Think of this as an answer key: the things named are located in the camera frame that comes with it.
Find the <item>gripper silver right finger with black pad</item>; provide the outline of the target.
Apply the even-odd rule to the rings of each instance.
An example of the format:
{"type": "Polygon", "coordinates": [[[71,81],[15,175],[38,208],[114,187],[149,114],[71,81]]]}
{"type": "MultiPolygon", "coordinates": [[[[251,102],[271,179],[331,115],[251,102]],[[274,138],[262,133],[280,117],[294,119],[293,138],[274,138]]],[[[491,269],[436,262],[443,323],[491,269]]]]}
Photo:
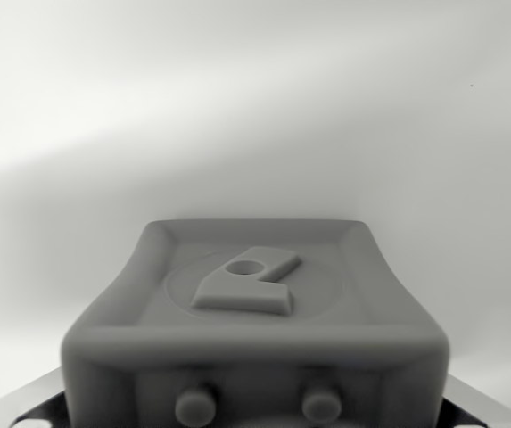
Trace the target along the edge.
{"type": "Polygon", "coordinates": [[[511,427],[511,408],[449,374],[438,427],[511,427]]]}

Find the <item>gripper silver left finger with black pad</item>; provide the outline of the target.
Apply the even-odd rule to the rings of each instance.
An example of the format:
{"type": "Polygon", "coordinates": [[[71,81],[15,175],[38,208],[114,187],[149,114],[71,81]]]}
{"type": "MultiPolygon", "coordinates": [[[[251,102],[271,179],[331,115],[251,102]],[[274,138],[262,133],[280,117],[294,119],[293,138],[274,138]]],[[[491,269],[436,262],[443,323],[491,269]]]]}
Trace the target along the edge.
{"type": "Polygon", "coordinates": [[[56,368],[0,398],[0,427],[70,427],[62,370],[56,368]]]}

